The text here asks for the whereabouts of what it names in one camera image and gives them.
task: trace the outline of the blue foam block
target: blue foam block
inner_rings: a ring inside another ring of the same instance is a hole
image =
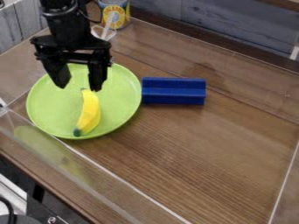
[[[202,105],[205,88],[204,79],[145,77],[142,103]]]

